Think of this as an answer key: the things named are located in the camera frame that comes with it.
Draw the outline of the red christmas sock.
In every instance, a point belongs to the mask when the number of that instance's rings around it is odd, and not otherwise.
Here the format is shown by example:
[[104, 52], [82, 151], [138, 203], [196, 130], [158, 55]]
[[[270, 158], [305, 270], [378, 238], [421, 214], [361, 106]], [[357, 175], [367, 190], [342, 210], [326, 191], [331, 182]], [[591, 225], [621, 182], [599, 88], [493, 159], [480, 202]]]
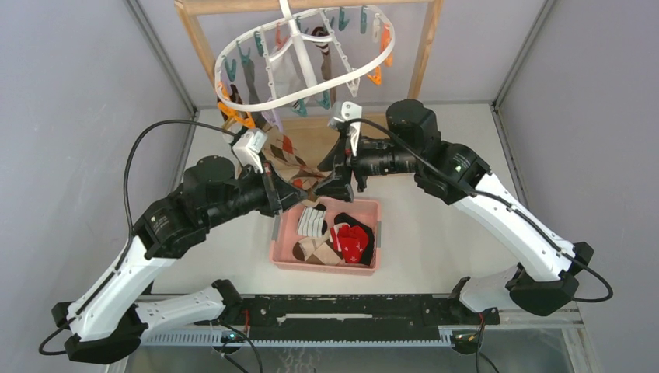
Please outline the red christmas sock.
[[357, 225], [339, 223], [330, 229], [333, 251], [346, 263], [360, 263], [370, 242], [366, 231]]

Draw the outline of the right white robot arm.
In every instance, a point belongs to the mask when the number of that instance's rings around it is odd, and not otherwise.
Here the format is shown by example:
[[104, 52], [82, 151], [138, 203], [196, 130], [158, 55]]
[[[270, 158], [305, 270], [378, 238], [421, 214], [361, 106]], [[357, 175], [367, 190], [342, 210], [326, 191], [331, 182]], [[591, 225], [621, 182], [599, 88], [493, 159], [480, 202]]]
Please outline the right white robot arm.
[[361, 133], [366, 124], [361, 108], [335, 103], [328, 125], [339, 137], [319, 164], [327, 177], [314, 187], [316, 195], [351, 202], [371, 176], [412, 174], [423, 192], [496, 237], [517, 262], [487, 277], [462, 278], [448, 304], [456, 322], [511, 306], [548, 316], [576, 300], [577, 275], [588, 270], [594, 253], [589, 244], [562, 239], [541, 223], [475, 151], [442, 138], [435, 112], [421, 102], [395, 102], [385, 118], [383, 138], [369, 138]]

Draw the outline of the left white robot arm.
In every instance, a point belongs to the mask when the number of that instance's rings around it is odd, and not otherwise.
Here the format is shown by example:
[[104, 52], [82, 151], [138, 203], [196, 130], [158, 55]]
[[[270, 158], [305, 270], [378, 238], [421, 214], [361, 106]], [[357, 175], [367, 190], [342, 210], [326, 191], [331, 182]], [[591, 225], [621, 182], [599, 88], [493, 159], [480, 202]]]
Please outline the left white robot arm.
[[172, 193], [152, 203], [132, 225], [127, 245], [103, 276], [78, 300], [52, 308], [57, 328], [71, 332], [64, 345], [68, 359], [112, 364], [166, 330], [214, 319], [237, 322], [242, 297], [228, 280], [163, 301], [140, 302], [139, 297], [213, 228], [252, 211], [273, 217], [306, 197], [270, 162], [261, 170], [236, 171], [220, 156], [199, 160]]

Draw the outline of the brown argyle sock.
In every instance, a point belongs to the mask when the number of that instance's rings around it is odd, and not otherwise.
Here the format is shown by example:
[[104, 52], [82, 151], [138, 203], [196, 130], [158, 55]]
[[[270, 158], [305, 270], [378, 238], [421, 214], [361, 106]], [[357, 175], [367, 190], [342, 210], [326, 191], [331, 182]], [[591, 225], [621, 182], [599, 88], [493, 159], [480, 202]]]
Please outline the brown argyle sock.
[[315, 207], [319, 204], [319, 196], [313, 191], [325, 177], [316, 167], [310, 166], [300, 156], [297, 148], [293, 145], [292, 140], [279, 129], [269, 123], [259, 126], [267, 136], [266, 144], [262, 152], [272, 163], [279, 166], [287, 166], [295, 174], [288, 176], [288, 182], [294, 187], [304, 190], [307, 193], [307, 199], [302, 202], [306, 207]]

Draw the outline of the beige brown patch sock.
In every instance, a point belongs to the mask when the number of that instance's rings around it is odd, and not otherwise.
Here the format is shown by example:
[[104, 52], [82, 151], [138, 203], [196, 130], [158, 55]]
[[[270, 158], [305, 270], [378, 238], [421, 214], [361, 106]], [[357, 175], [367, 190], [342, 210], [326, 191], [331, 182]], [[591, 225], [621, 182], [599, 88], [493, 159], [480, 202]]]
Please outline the beige brown patch sock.
[[315, 265], [336, 266], [343, 260], [342, 253], [334, 249], [328, 235], [300, 239], [294, 244], [292, 254], [298, 261]]

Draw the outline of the black white striped sock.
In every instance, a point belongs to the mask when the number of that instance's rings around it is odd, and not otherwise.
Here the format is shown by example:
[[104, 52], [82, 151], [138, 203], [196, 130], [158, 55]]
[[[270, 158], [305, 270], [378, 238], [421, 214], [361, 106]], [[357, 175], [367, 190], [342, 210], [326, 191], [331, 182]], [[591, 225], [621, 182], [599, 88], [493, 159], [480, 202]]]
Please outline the black white striped sock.
[[297, 233], [305, 237], [321, 237], [326, 233], [327, 207], [317, 204], [315, 207], [305, 207], [298, 220]]

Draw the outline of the white round clip hanger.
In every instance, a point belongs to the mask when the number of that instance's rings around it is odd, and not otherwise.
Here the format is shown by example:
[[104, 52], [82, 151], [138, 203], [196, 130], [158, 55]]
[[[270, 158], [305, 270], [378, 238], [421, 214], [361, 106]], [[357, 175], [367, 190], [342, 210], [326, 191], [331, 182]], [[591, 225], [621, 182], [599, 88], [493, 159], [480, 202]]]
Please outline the white round clip hanger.
[[[360, 31], [364, 33], [371, 29], [373, 39], [380, 43], [379, 53], [361, 67], [354, 67], [350, 58], [343, 50], [338, 40], [336, 30], [333, 28], [328, 12], [330, 7], [313, 8], [302, 12], [291, 12], [291, 6], [286, 1], [280, 3], [283, 18], [248, 30], [241, 36], [235, 38], [219, 54], [214, 66], [215, 92], [218, 95], [218, 105], [227, 113], [239, 112], [263, 112], [273, 110], [281, 106], [296, 105], [304, 109], [308, 99], [322, 96], [319, 105], [327, 108], [323, 98], [327, 97], [326, 91], [341, 85], [347, 87], [352, 97], [357, 97], [363, 77], [369, 78], [375, 85], [382, 83], [382, 66], [390, 66], [392, 63], [392, 52], [396, 43], [396, 33], [393, 24], [385, 13], [375, 5], [363, 5], [360, 8], [361, 25]], [[368, 19], [373, 20], [372, 26], [367, 26]], [[317, 26], [324, 26], [329, 35], [326, 37], [314, 37], [312, 31]], [[235, 79], [236, 61], [228, 57], [236, 52], [241, 62], [247, 62], [252, 58], [249, 52], [242, 50], [242, 45], [253, 40], [258, 55], [263, 59], [265, 72], [267, 74], [267, 87], [270, 90], [269, 99], [258, 104], [235, 103], [230, 100], [223, 81], [227, 77], [229, 81]], [[312, 63], [309, 56], [309, 46], [314, 42], [328, 43], [336, 51], [338, 61], [343, 66], [343, 74], [333, 76], [331, 80], [318, 80], [316, 74], [318, 68]], [[298, 71], [305, 82], [305, 88], [291, 93], [283, 98], [277, 98], [273, 87], [273, 75], [271, 63], [278, 59], [283, 53], [290, 51]]]

